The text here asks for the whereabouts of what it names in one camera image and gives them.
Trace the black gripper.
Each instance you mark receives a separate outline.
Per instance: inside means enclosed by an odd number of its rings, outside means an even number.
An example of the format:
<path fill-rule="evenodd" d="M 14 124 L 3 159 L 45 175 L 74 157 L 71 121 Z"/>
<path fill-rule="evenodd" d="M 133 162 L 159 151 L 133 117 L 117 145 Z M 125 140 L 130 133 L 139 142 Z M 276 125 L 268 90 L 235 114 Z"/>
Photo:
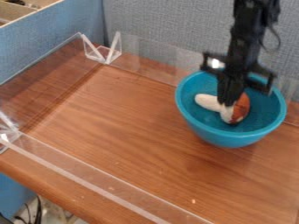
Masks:
<path fill-rule="evenodd" d="M 233 38 L 229 53 L 205 52 L 201 69 L 218 78 L 218 100 L 233 105 L 246 88 L 254 88 L 264 94 L 272 92 L 276 73 L 258 62 L 261 43 Z"/>

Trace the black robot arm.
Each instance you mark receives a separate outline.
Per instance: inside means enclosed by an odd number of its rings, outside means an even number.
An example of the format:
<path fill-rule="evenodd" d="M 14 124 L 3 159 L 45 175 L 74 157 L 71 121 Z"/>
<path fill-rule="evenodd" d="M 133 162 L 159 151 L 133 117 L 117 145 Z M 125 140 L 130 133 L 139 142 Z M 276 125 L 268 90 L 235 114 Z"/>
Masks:
<path fill-rule="evenodd" d="M 270 30 L 282 40 L 274 29 L 281 14 L 281 0 L 234 0 L 234 25 L 226 55 L 205 52 L 201 70 L 218 78 L 218 101 L 233 106 L 246 88 L 269 94 L 277 74 L 258 62 L 264 39 Z"/>

